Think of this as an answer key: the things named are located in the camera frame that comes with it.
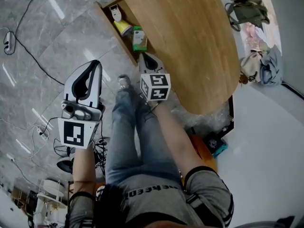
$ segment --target white wall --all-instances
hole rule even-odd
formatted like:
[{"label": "white wall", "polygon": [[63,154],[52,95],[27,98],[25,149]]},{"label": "white wall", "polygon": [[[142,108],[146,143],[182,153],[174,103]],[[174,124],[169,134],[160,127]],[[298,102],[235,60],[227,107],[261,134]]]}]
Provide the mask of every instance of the white wall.
[{"label": "white wall", "polygon": [[0,189],[0,224],[3,228],[28,228],[28,217]]},{"label": "white wall", "polygon": [[304,94],[304,0],[271,0],[277,17],[284,60],[283,79]]},{"label": "white wall", "polygon": [[251,86],[239,86],[233,96],[235,129],[218,157],[235,202],[230,227],[289,215],[296,225],[304,213],[304,126]]}]

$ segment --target person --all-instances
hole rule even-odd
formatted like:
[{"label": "person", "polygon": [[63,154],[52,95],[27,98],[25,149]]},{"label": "person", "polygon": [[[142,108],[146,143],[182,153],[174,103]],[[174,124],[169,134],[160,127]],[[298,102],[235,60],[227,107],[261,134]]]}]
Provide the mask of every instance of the person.
[{"label": "person", "polygon": [[95,201],[93,147],[76,149],[74,195],[66,227],[227,227],[234,210],[232,194],[216,172],[204,165],[166,103],[150,108],[128,76],[119,77],[118,82],[105,163],[106,187]]}]

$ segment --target yellow object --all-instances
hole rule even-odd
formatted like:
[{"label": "yellow object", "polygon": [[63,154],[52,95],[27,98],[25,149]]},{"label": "yellow object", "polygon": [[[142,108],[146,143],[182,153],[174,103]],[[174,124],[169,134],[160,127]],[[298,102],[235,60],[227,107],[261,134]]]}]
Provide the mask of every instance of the yellow object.
[{"label": "yellow object", "polygon": [[133,29],[133,26],[128,24],[124,20],[121,20],[119,22],[114,21],[114,25],[118,29],[121,36],[125,36],[126,34],[128,34]]}]

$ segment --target gray sleeve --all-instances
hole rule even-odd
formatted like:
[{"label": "gray sleeve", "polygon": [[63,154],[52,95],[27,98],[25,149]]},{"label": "gray sleeve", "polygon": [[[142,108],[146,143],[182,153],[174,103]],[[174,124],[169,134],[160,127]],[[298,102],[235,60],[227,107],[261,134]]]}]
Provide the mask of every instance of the gray sleeve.
[{"label": "gray sleeve", "polygon": [[206,226],[227,227],[230,224],[234,203],[229,189],[211,168],[199,166],[185,178],[190,194],[187,202],[194,208]]},{"label": "gray sleeve", "polygon": [[75,197],[69,207],[66,217],[66,227],[94,227],[94,201],[86,196]]}]

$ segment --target open drawer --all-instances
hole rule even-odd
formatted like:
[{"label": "open drawer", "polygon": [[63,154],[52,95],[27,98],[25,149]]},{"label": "open drawer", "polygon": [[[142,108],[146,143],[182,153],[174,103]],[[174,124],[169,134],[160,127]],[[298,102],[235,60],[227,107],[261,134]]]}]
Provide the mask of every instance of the open drawer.
[{"label": "open drawer", "polygon": [[[119,10],[122,13],[122,18],[132,26],[140,26],[138,23],[136,17],[130,10],[129,6],[126,4],[124,0],[113,0],[110,3],[106,4],[105,6],[100,5],[98,2],[94,3],[94,8],[97,12],[97,14],[100,15],[100,17],[103,18],[104,22],[109,26],[113,34],[116,36],[119,44],[124,49],[126,54],[129,56],[130,60],[134,64],[134,66],[137,66],[137,61],[139,58],[140,52],[133,51],[133,33],[131,32],[129,35],[122,37],[116,27],[114,26],[113,22],[114,19],[112,17],[110,6],[118,4]],[[148,40],[148,52],[151,54],[155,54],[155,51],[150,44]]]}]

